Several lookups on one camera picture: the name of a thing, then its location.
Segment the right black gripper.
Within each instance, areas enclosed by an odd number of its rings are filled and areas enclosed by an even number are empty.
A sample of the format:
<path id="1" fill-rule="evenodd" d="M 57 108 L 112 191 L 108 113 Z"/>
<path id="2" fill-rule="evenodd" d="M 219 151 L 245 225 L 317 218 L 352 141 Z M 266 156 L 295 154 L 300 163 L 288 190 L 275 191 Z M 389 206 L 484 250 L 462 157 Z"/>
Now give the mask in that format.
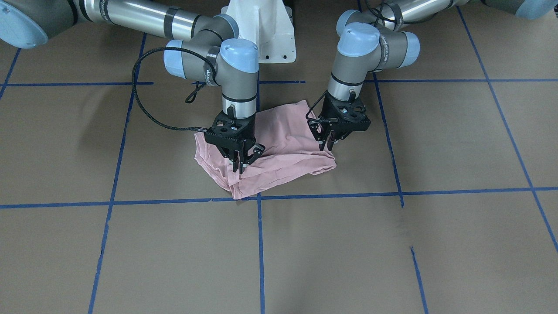
<path id="1" fill-rule="evenodd" d="M 256 142 L 255 118 L 256 115 L 245 119 L 231 118 L 221 112 L 204 134 L 205 142 L 215 145 L 219 153 L 232 163 L 233 173 L 239 169 L 242 175 L 247 166 L 265 151 L 265 146 Z"/>

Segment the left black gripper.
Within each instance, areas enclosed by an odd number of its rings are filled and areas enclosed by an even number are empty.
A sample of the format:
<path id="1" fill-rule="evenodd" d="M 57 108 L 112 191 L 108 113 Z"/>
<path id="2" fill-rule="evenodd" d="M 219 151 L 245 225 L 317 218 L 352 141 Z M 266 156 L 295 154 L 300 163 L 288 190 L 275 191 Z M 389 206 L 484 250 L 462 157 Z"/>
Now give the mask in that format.
<path id="1" fill-rule="evenodd" d="M 314 117 L 314 107 L 323 99 L 322 110 L 318 117 Z M 350 101 L 340 101 L 328 92 L 316 101 L 307 112 L 307 123 L 319 150 L 333 150 L 337 140 L 345 139 L 352 132 L 366 131 L 371 120 L 365 114 L 366 108 L 359 97 Z"/>

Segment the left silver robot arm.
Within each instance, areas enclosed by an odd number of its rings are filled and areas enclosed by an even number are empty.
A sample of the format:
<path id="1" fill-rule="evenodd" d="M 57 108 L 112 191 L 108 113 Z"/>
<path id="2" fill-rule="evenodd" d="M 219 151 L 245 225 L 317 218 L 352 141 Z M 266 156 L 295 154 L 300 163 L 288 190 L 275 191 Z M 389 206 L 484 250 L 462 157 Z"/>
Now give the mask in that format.
<path id="1" fill-rule="evenodd" d="M 466 4 L 464 0 L 383 0 L 366 11 L 347 10 L 336 23 L 337 55 L 319 116 L 306 116 L 321 151 L 353 132 L 366 131 L 370 119 L 360 99 L 368 73 L 412 65 L 420 40 L 402 28 L 427 22 L 438 13 Z"/>

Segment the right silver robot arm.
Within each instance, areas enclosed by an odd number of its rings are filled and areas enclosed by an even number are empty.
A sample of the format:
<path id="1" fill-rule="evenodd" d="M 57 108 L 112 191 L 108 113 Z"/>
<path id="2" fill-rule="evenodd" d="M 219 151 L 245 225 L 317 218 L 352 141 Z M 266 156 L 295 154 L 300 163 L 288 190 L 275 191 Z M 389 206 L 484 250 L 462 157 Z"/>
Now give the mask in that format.
<path id="1" fill-rule="evenodd" d="M 161 127 L 198 131 L 242 174 L 265 147 L 255 137 L 259 85 L 259 49 L 240 38 L 239 26 L 227 14 L 206 16 L 153 0 L 3 0 L 1 39 L 24 49 L 46 44 L 80 22 L 106 23 L 165 39 L 166 44 L 144 52 L 132 68 L 151 55 L 162 54 L 167 73 L 197 86 L 191 103 L 204 87 L 221 89 L 222 110 L 207 128 L 177 127 L 157 120 Z"/>

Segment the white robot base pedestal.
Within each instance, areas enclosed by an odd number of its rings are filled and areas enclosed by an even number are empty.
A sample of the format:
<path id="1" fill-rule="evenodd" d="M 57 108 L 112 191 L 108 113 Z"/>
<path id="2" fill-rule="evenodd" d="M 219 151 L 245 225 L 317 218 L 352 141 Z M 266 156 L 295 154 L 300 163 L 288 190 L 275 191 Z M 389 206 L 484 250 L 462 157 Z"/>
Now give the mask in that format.
<path id="1" fill-rule="evenodd" d="M 257 45 L 259 63 L 295 62 L 293 0 L 231 0 L 221 12 L 235 19 L 240 38 Z"/>

